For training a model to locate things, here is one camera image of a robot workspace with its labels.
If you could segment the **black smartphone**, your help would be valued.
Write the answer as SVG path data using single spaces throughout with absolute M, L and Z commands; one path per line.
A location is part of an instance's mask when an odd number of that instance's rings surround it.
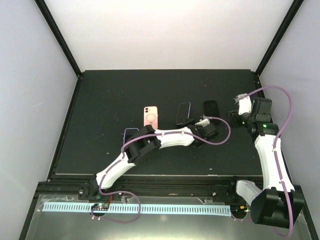
M 191 103 L 189 101 L 179 104 L 175 121 L 177 126 L 183 125 L 184 121 L 189 118 L 190 109 Z

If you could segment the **pink phone case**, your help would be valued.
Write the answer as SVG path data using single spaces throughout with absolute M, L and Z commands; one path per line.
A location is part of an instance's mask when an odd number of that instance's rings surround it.
M 151 125 L 154 129 L 158 129 L 158 108 L 156 106 L 144 107 L 143 125 Z

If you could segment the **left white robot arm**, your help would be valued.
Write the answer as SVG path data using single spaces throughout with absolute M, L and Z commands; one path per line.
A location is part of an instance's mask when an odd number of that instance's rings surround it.
M 215 138 L 218 131 L 209 119 L 189 124 L 180 129 L 155 129 L 146 125 L 131 136 L 121 147 L 119 156 L 105 169 L 96 173 L 84 186 L 81 197 L 101 200 L 118 178 L 131 168 L 149 160 L 158 150 L 169 147 L 199 147 Z

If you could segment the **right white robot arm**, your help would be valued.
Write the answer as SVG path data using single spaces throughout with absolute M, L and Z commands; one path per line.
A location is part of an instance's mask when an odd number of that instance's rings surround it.
M 291 229 L 302 210 L 305 200 L 288 176 L 281 154 L 279 127 L 272 122 L 272 100 L 250 98 L 247 93 L 235 97 L 238 110 L 230 111 L 232 127 L 245 127 L 252 137 L 258 153 L 263 188 L 249 180 L 238 180 L 227 189 L 228 198 L 234 202 L 242 198 L 250 206 L 250 216 L 255 224 Z

